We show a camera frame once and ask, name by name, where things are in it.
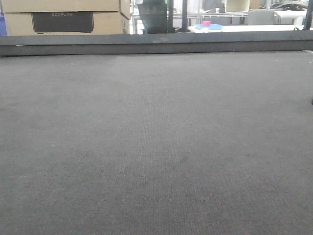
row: black object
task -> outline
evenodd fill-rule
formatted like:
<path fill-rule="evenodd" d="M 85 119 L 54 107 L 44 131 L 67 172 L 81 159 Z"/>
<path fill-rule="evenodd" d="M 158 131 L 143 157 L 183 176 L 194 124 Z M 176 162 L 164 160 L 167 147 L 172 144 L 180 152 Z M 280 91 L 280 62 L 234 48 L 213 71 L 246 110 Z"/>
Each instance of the black object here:
<path fill-rule="evenodd" d="M 93 31 L 92 12 L 34 12 L 36 33 Z"/>
<path fill-rule="evenodd" d="M 167 5 L 163 2 L 138 4 L 140 18 L 149 34 L 167 33 Z"/>
<path fill-rule="evenodd" d="M 309 0 L 307 16 L 304 21 L 303 30 L 310 30 L 312 24 L 313 0 Z"/>
<path fill-rule="evenodd" d="M 168 8 L 168 33 L 175 33 L 175 29 L 173 27 L 174 0 L 167 1 L 167 8 Z"/>
<path fill-rule="evenodd" d="M 181 32 L 188 32 L 187 8 L 188 0 L 182 0 Z"/>

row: cardboard box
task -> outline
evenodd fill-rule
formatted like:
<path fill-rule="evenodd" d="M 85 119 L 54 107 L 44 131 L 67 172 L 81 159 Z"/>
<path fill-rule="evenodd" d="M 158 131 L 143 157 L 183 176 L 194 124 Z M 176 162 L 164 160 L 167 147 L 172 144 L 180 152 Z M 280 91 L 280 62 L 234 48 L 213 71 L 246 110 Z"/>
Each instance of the cardboard box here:
<path fill-rule="evenodd" d="M 10 36 L 129 34 L 129 20 L 119 12 L 93 12 L 93 29 L 91 32 L 38 33 L 35 32 L 32 13 L 5 13 L 4 17 L 7 33 Z"/>
<path fill-rule="evenodd" d="M 261 0 L 250 0 L 250 9 L 260 9 Z"/>
<path fill-rule="evenodd" d="M 120 12 L 130 15 L 129 0 L 1 0 L 4 13 L 24 12 Z"/>
<path fill-rule="evenodd" d="M 248 12 L 250 0 L 226 0 L 225 12 Z"/>

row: blue object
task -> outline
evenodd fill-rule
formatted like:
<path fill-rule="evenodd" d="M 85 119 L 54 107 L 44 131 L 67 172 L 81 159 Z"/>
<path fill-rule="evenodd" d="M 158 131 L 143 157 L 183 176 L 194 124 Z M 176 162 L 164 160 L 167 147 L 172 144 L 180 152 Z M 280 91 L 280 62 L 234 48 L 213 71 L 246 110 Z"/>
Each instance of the blue object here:
<path fill-rule="evenodd" d="M 198 23 L 196 24 L 196 29 L 203 29 L 203 28 L 208 28 L 210 30 L 222 30 L 223 25 L 217 24 L 217 23 L 212 23 L 211 26 L 202 26 L 202 24 Z"/>
<path fill-rule="evenodd" d="M 0 36 L 6 36 L 6 27 L 5 27 L 5 20 L 3 16 L 0 16 Z"/>

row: gray carpet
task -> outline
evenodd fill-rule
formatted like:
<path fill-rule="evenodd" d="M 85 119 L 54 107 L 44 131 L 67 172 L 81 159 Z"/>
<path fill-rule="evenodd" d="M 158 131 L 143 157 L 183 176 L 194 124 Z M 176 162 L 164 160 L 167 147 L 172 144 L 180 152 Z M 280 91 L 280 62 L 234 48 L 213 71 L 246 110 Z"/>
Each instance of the gray carpet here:
<path fill-rule="evenodd" d="M 313 54 L 0 58 L 1 235 L 313 234 Z"/>

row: black pole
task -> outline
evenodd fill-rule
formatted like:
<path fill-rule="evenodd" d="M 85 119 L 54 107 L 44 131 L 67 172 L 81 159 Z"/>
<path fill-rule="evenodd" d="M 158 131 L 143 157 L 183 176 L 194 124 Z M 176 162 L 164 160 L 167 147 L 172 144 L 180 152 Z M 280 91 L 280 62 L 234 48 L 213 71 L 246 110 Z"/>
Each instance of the black pole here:
<path fill-rule="evenodd" d="M 167 8 L 168 8 L 168 32 L 175 33 L 175 29 L 173 27 L 173 11 L 174 11 L 174 0 L 167 1 Z"/>
<path fill-rule="evenodd" d="M 303 30 L 310 30 L 312 24 L 313 0 L 309 0 L 307 16 L 304 21 Z"/>
<path fill-rule="evenodd" d="M 181 20 L 181 31 L 188 32 L 188 19 L 187 19 L 187 8 L 188 0 L 182 0 L 182 20 Z"/>

